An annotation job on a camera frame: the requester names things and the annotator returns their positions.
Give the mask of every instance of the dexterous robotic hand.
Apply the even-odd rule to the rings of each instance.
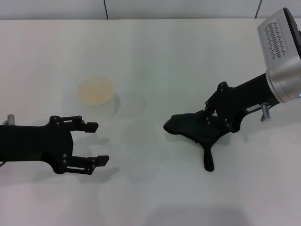
[[[258,33],[267,66],[264,74],[237,87],[220,83],[204,110],[173,115],[164,125],[168,133],[203,147],[207,171],[214,170],[212,145],[223,135],[238,132],[246,115],[262,109],[261,121],[267,121],[271,107],[301,95],[301,36],[289,10],[283,8],[267,18]]]

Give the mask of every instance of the white label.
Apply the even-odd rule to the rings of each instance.
[[[247,108],[246,110],[247,110],[248,112],[251,112],[251,111],[254,111],[255,109],[260,108],[260,107],[261,107],[260,105],[254,105],[254,106],[252,106],[252,107]]]

